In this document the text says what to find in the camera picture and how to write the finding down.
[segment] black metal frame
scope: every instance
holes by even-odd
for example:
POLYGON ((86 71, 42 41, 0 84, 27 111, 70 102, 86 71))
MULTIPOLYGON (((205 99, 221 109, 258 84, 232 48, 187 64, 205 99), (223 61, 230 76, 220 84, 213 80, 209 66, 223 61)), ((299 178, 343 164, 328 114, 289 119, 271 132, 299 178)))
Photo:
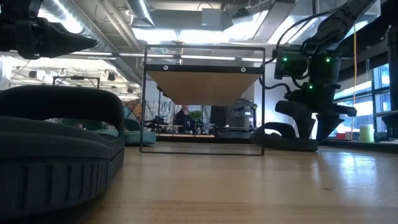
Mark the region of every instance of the black metal frame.
MULTIPOLYGON (((227 46, 206 46, 206 45, 146 45, 144 49, 144 73, 142 76, 142 116, 141 116, 141 135, 139 150, 141 153, 155 153, 155 154, 198 154, 198 155, 219 155, 219 156, 263 156, 264 146, 261 146, 260 154, 241 154, 241 153, 202 153, 202 152, 161 152, 161 151, 144 151, 144 123, 145 123, 145 110, 146 110, 146 78, 147 71, 165 71, 165 65, 148 65, 148 50, 151 48, 171 48, 171 49, 223 49, 223 50, 253 50, 262 52, 262 64, 259 68, 245 67, 245 73, 260 73, 262 74, 262 85, 265 85, 266 80, 266 50, 262 47, 227 47, 227 46)), ((212 66, 196 66, 196 65, 166 65, 167 71, 173 72, 215 72, 215 73, 242 73, 240 67, 212 67, 212 66)), ((265 122, 265 97, 266 90, 262 89, 262 123, 265 122)))

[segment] wooden tabletop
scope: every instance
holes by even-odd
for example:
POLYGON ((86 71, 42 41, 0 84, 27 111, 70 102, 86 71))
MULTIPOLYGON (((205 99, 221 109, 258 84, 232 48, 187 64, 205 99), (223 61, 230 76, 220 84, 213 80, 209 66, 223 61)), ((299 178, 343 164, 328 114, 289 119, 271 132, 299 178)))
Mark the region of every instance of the wooden tabletop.
MULTIPOLYGON (((156 147, 237 151, 258 146, 159 142, 156 147)), ((111 188, 74 208, 80 212, 74 221, 398 223, 397 170, 395 154, 330 147, 267 150, 264 157, 140 154, 131 147, 111 188)), ((64 212, 57 223, 75 213, 64 212)))

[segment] pipe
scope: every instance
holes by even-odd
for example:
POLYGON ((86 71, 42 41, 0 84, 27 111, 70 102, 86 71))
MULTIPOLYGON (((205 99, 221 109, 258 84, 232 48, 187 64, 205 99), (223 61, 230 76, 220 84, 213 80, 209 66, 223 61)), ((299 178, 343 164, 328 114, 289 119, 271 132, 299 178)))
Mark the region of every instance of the pipe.
POLYGON ((154 21, 149 15, 149 6, 145 0, 125 0, 127 7, 131 11, 134 18, 140 19, 151 26, 154 25, 154 21))
MULTIPOLYGON (((46 0, 42 3, 40 10, 45 10, 61 22, 66 22, 67 19, 76 20, 76 22, 83 28, 83 31, 80 33, 81 35, 97 40, 97 46, 90 50, 95 52, 118 51, 74 1, 46 0)), ((131 67, 123 58, 110 60, 108 63, 114 65, 127 81, 141 83, 142 77, 140 76, 138 69, 131 67)))
POLYGON ((112 13, 115 18, 119 21, 121 27, 126 31, 126 34, 130 37, 131 41, 134 43, 134 45, 137 47, 138 51, 142 51, 141 45, 137 40, 137 37, 132 33, 132 30, 129 26, 126 25, 124 22, 123 18, 120 16, 119 12, 116 10, 116 8, 111 4, 109 0, 102 0, 106 7, 109 9, 109 12, 112 13))
POLYGON ((111 23, 114 26, 114 28, 120 33, 120 35, 122 36, 124 41, 126 41, 128 46, 132 50, 137 50, 137 47, 134 45, 132 40, 126 35, 126 33, 119 27, 118 23, 113 19, 112 15, 108 12, 108 10, 106 9, 106 7, 102 3, 102 1, 101 0, 96 0, 96 2, 98 4, 99 8, 105 13, 105 16, 109 19, 109 21, 111 21, 111 23))

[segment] ceiling light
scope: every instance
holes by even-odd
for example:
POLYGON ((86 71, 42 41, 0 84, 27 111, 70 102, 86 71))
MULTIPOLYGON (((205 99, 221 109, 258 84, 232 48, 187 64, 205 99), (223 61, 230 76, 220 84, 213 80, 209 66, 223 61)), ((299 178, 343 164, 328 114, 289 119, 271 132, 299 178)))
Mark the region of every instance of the ceiling light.
POLYGON ((120 53, 119 54, 120 57, 144 57, 144 54, 129 54, 129 53, 120 53))
POLYGON ((262 62, 262 58, 242 58, 243 62, 262 62))
POLYGON ((147 56, 149 58, 174 58, 174 55, 167 55, 167 54, 149 54, 147 56))
POLYGON ((181 58, 199 59, 199 60, 235 60, 234 57, 198 56, 198 55, 181 55, 181 58))
POLYGON ((116 57, 95 57, 95 56, 88 56, 88 60, 116 60, 116 57))
POLYGON ((107 52, 74 52, 71 55, 93 55, 93 56, 112 56, 112 53, 107 52))

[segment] ceiling duct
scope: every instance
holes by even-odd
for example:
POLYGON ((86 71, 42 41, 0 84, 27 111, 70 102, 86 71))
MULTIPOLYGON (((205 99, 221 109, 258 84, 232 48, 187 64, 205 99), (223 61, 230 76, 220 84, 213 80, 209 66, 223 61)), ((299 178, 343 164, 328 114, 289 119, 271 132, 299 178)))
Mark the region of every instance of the ceiling duct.
MULTIPOLYGON (((95 26, 93 21, 71 0, 46 0, 42 3, 41 11, 51 14, 61 23, 67 23, 73 19, 82 27, 79 33, 85 37, 97 40, 97 46, 90 49, 97 52, 117 52, 117 48, 104 36, 104 34, 95 26)), ((122 58, 108 60, 108 63, 115 66, 122 76, 129 82, 141 82, 141 76, 136 68, 129 66, 122 58)))
POLYGON ((139 19, 152 27, 155 26, 154 21, 149 15, 149 5, 145 0, 127 0, 127 7, 134 18, 139 19))
MULTIPOLYGON (((155 10, 151 12, 157 29, 189 29, 222 31, 233 25, 232 18, 219 9, 202 11, 155 10)), ((137 21, 133 28, 153 28, 137 21)))
POLYGON ((297 0, 275 0, 253 39, 267 42, 290 15, 296 4, 297 0))

